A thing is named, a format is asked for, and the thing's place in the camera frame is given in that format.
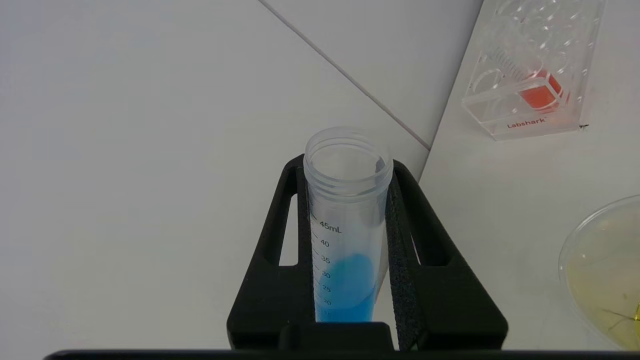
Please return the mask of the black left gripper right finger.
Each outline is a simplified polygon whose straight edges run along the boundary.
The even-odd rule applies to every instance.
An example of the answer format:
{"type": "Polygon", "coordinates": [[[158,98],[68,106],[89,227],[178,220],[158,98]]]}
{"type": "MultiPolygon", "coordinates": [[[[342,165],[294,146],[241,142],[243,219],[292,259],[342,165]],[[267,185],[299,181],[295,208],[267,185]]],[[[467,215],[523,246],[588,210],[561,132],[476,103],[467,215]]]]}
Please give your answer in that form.
{"type": "Polygon", "coordinates": [[[509,330],[506,318],[419,183],[398,161],[385,220],[400,350],[501,350],[509,330]]]}

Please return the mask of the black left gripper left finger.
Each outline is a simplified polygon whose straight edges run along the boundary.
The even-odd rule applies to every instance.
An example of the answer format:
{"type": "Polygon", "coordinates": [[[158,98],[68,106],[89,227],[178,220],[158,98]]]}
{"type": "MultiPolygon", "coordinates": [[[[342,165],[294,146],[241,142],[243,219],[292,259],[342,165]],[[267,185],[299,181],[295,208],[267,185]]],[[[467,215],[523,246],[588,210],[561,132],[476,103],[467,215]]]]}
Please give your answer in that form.
{"type": "Polygon", "coordinates": [[[243,281],[227,317],[233,350],[276,349],[281,331],[313,323],[313,246],[304,157],[291,159],[279,176],[269,211],[243,281]],[[297,196],[295,265],[281,265],[291,199],[297,196]]]}

